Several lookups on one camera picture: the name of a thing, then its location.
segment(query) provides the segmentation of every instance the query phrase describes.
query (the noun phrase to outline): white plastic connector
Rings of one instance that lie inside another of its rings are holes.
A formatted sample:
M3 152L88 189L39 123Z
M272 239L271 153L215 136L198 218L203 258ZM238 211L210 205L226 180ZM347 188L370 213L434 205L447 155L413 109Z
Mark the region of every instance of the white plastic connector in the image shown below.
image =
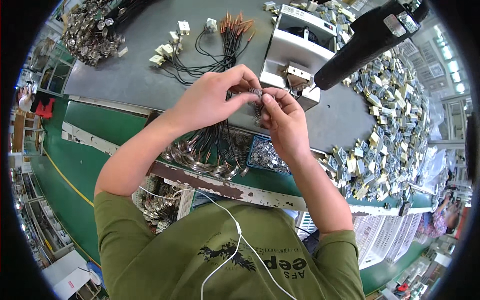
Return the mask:
M190 35L190 26L187 21L179 21L180 35Z
M183 39L182 36L179 36L176 31L170 31L169 33L170 33L170 42L172 42L172 44L181 43Z
M216 20L207 18L207 22L205 23L205 28L208 30L209 33L217 32L218 27L216 25Z
M275 6L275 2L273 2L273 1L265 2L264 3L264 11L268 11L274 6Z
M177 55L180 54L180 50L183 50L182 46L181 46L181 43L178 43L176 45L173 46L174 49L175 49L175 52L177 53Z
M158 46L157 49L155 49L155 52L156 52L158 55L163 56L163 45Z
M170 44L166 44L162 46L163 56L173 56L173 47Z
M317 1L308 1L307 3L307 11L308 12L313 12L317 9L318 3Z
M160 55L154 55L151 59L149 59L154 65L161 66L162 63L165 61L165 58Z

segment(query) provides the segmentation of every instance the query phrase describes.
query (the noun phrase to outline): red cloth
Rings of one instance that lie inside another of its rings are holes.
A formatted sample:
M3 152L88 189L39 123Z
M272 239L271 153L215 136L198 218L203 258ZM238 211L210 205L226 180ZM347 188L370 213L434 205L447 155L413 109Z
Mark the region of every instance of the red cloth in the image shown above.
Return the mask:
M45 119L50 119L52 117L52 108L53 102L55 102L55 98L50 98L50 102L48 105L43 106L42 103L39 103L36 107L35 114L41 116Z

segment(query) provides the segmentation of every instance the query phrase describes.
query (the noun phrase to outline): copper wire tip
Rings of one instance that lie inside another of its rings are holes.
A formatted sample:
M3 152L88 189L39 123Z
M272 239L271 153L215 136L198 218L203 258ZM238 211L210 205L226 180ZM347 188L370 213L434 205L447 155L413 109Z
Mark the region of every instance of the copper wire tip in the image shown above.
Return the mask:
M257 31L254 30L254 31L252 32L252 35L250 35L250 37L248 38L248 42L250 42L250 40L252 39L252 37L255 35L255 32L257 32Z

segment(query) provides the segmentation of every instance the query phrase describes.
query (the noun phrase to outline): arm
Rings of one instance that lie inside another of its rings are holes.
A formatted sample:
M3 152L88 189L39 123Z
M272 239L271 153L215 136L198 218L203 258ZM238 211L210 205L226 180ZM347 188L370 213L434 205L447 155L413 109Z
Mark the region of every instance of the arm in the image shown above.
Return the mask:
M244 65L223 73L206 73L185 91L172 109L129 139L108 159L98 175L95 195L105 191L131 196L150 165L173 140L223 121L244 103L257 99L254 94L241 93L225 101L229 89L248 91L249 87L260 88L260 83Z
M444 201L442 202L442 205L437 207L437 209L433 214L438 215L440 212L442 212L442 210L447 206L449 201L450 201L450 195L446 195Z
M318 230L353 230L348 203L310 152L307 122L300 104L287 91L265 88L262 123L278 155L288 164ZM270 95L282 103L282 108Z

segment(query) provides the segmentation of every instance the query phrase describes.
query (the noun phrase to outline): right hand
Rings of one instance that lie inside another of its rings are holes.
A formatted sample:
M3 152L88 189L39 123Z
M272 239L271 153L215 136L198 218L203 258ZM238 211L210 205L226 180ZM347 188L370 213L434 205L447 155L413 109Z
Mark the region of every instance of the right hand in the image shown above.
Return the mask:
M312 156L305 112L300 104L283 89L268 87L263 92L261 122L270 131L277 154L289 165Z

